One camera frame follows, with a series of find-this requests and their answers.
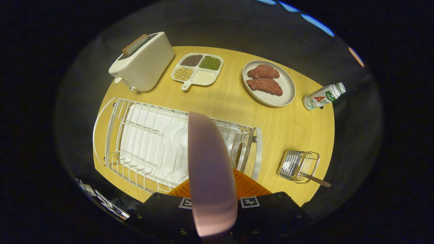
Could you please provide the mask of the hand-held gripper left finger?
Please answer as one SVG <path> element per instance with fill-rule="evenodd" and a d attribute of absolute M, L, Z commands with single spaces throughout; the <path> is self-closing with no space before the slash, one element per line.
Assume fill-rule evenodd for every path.
<path fill-rule="evenodd" d="M 190 197 L 153 193 L 135 210 L 135 228 L 161 244 L 200 244 Z"/>

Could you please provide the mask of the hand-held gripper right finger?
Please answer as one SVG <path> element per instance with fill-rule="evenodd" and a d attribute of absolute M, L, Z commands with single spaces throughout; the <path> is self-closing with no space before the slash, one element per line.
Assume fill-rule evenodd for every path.
<path fill-rule="evenodd" d="M 287 193 L 271 193 L 246 174 L 234 169 L 238 197 L 232 228 L 236 244 L 284 244 L 306 228 L 311 217 Z"/>

